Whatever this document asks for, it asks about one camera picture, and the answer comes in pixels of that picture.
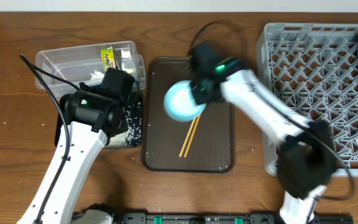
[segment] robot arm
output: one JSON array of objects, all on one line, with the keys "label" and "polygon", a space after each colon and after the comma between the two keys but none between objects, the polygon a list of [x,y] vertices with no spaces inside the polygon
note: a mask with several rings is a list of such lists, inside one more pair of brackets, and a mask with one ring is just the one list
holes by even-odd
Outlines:
[{"label": "robot arm", "polygon": [[[270,105],[254,91],[281,111],[289,114],[291,119],[309,128],[310,122],[304,116],[294,112],[273,95],[255,76],[252,70],[239,70],[227,77],[227,81],[221,83],[223,98],[244,112],[264,133],[266,133],[276,146],[281,145],[288,135],[297,136],[303,131],[278,114]],[[326,189],[325,185],[319,185],[304,199],[292,197],[285,192],[284,204],[280,210],[280,216],[286,224],[306,223],[306,219],[312,220],[314,215],[315,198]]]},{"label": "robot arm", "polygon": [[[79,122],[71,122],[69,127],[71,147],[69,160],[66,162],[48,203],[44,209],[42,221],[48,223],[70,223],[73,215],[74,206],[84,185],[86,176],[100,150],[106,145],[108,140],[106,134],[99,130],[98,133],[91,131],[91,126]],[[65,132],[61,131],[55,155],[49,165],[47,173],[35,195],[18,224],[30,224],[34,222],[39,212],[42,201],[47,194],[47,190],[59,168],[60,161],[65,150]]]},{"label": "robot arm", "polygon": [[[196,104],[221,99],[232,103],[272,140],[272,144],[279,146],[277,176],[285,190],[280,210],[284,223],[312,220],[315,199],[324,192],[337,170],[335,156],[321,145],[324,142],[333,148],[328,125],[310,121],[291,110],[261,84],[244,63],[234,58],[223,60],[208,42],[192,48],[189,55],[190,68],[196,76],[190,83]],[[314,141],[308,133],[318,136],[320,142]]]}]

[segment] plastic bin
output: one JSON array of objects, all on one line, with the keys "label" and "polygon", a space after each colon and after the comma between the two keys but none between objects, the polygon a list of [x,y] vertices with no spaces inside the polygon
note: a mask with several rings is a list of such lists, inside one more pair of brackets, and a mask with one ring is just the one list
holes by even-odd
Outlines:
[{"label": "plastic bin", "polygon": [[[144,62],[142,56],[137,54],[135,43],[132,41],[43,50],[37,54],[35,65],[52,75],[74,83],[76,86],[79,86],[80,82],[87,85],[97,84],[101,83],[101,80],[90,80],[90,73],[94,73],[95,70],[104,73],[100,54],[102,49],[108,47],[113,48],[120,67],[130,68],[133,71],[129,74],[139,82],[140,90],[143,90],[146,85]],[[39,74],[57,99],[75,92],[70,85],[42,73]],[[35,79],[35,85],[37,88],[43,89],[37,79]]]},{"label": "plastic bin", "polygon": [[[257,73],[291,109],[329,123],[337,154],[358,177],[357,41],[358,24],[269,23],[257,43]],[[275,175],[276,146],[262,140],[266,171]]]}]

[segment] clear plastic container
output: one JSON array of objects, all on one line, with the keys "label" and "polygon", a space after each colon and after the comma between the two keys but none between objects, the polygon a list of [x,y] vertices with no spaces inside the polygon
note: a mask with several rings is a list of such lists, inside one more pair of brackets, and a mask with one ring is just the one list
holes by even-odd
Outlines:
[{"label": "clear plastic container", "polygon": [[[136,46],[132,41],[43,50],[38,52],[35,64],[46,72],[64,78],[76,86],[79,86],[80,82],[87,85],[97,84],[101,83],[101,79],[90,80],[90,73],[94,73],[95,70],[104,73],[101,50],[108,47],[113,48],[119,67],[125,68],[139,82],[140,90],[143,90],[146,85],[144,62],[142,56],[136,54]],[[57,99],[75,92],[70,85],[42,73],[39,74]],[[43,89],[37,79],[35,79],[35,85]]]}]

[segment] plastic tray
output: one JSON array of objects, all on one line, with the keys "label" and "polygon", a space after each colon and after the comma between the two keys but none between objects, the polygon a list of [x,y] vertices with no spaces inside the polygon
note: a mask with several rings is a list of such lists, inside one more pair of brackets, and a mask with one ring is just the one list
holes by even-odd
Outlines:
[{"label": "plastic tray", "polygon": [[[55,50],[43,50],[37,54],[35,64],[46,72],[73,82],[79,86],[79,82],[87,85],[101,83],[101,80],[90,80],[95,70],[104,73],[100,50],[112,47],[119,65],[134,67],[130,74],[139,82],[140,90],[146,85],[144,62],[141,55],[136,53],[135,43],[132,41],[84,45],[67,47]],[[75,89],[66,83],[54,80],[40,73],[48,84],[56,98],[65,94],[74,93]],[[41,83],[35,79],[37,88],[43,89]]]},{"label": "plastic tray", "polygon": [[203,111],[191,146],[179,157],[191,121],[178,122],[165,112],[165,94],[173,84],[190,80],[187,58],[153,61],[148,76],[148,108],[142,162],[152,171],[224,173],[234,166],[234,115],[229,103],[212,103]]},{"label": "plastic tray", "polygon": [[[330,123],[336,152],[358,176],[358,25],[269,23],[257,43],[260,80],[290,108]],[[265,168],[276,146],[263,134]],[[335,175],[346,173],[339,169]]]}]

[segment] brown tray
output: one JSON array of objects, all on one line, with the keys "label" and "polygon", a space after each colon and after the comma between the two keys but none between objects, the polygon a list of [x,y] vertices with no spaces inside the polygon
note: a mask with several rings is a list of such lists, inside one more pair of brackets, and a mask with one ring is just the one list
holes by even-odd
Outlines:
[{"label": "brown tray", "polygon": [[229,171],[234,165],[233,109],[229,103],[210,103],[201,114],[187,157],[179,157],[191,125],[171,119],[163,108],[169,88],[180,80],[191,80],[186,72],[187,58],[158,58],[147,82],[148,114],[142,162],[154,171]]}]

